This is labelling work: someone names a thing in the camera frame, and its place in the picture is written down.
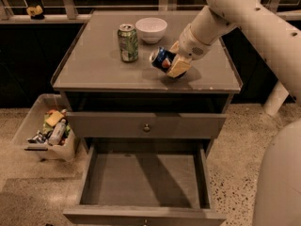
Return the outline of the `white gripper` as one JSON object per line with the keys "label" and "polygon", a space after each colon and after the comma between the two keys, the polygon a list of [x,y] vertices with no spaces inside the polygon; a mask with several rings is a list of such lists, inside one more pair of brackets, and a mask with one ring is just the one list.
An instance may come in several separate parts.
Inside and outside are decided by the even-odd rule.
{"label": "white gripper", "polygon": [[192,60],[199,60],[211,50],[210,45],[206,45],[195,38],[191,31],[191,25],[181,33],[178,41],[176,41],[169,49],[171,53],[177,54],[172,61],[171,67],[166,75],[176,78],[187,72],[191,68]]}

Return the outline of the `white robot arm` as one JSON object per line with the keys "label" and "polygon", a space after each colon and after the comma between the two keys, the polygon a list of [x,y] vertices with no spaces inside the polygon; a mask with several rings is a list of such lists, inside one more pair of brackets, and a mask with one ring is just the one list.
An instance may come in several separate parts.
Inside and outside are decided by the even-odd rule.
{"label": "white robot arm", "polygon": [[[170,51],[167,75],[176,77],[204,57],[212,44],[239,28],[278,81],[301,104],[301,35],[261,0],[206,0]],[[301,226],[301,120],[286,125],[265,150],[252,226]]]}

